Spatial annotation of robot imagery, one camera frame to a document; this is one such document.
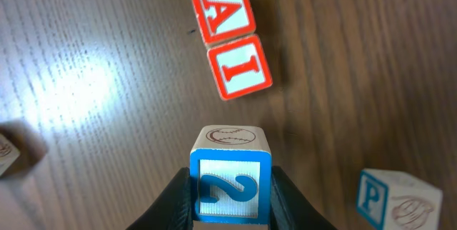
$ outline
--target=alphabet block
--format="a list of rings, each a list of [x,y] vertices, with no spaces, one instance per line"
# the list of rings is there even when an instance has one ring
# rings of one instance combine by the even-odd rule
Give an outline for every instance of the alphabet block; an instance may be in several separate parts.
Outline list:
[[[256,30],[249,0],[192,0],[192,4],[207,46]]]
[[[0,176],[19,157],[19,150],[0,134]]]
[[[260,39],[255,34],[209,49],[208,60],[223,100],[273,84]]]
[[[194,220],[268,224],[271,152],[255,126],[205,126],[191,151]]]
[[[440,189],[410,174],[364,169],[357,210],[376,229],[436,230],[442,196]]]

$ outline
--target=red letter a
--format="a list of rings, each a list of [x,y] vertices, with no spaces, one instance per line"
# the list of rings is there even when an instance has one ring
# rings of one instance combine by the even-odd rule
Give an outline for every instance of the red letter a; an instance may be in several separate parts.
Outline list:
[[[228,2],[219,2],[219,1],[208,1],[203,0],[203,6],[205,10],[209,10],[211,6],[213,6],[216,10],[216,17],[213,18],[212,16],[208,16],[208,23],[209,27],[211,28],[211,32],[213,34],[216,33],[217,28],[221,25],[225,20],[227,20],[233,13],[238,11],[241,8],[241,4],[234,4]]]

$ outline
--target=wooden table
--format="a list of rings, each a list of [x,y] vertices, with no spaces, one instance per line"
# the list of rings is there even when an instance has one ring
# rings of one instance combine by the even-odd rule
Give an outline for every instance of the wooden table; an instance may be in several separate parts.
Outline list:
[[[457,0],[251,0],[274,84],[233,101],[191,0],[0,2],[0,130],[25,154],[0,229],[125,229],[209,124],[262,127],[339,229],[370,229],[365,167],[443,189],[457,229]]]

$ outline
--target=blue letter p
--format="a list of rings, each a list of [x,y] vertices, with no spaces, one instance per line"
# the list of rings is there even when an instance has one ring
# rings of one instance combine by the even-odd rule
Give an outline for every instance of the blue letter p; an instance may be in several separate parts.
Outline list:
[[[379,201],[379,191],[376,188],[376,186],[374,186],[370,181],[366,181],[365,199],[362,204],[362,207],[367,211],[370,211],[370,208],[368,206],[370,204],[370,201]]]

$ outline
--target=baseball illustration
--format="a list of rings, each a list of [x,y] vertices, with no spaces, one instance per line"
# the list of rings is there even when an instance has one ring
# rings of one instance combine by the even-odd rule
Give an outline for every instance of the baseball illustration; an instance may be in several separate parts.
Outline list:
[[[206,138],[217,144],[237,145],[252,142],[256,135],[245,129],[222,128],[210,130],[206,134]]]
[[[12,148],[0,138],[0,157],[8,155],[12,151]]]
[[[417,196],[400,196],[392,198],[404,202],[392,209],[392,218],[404,230],[421,228],[428,215],[434,210],[433,204]]]

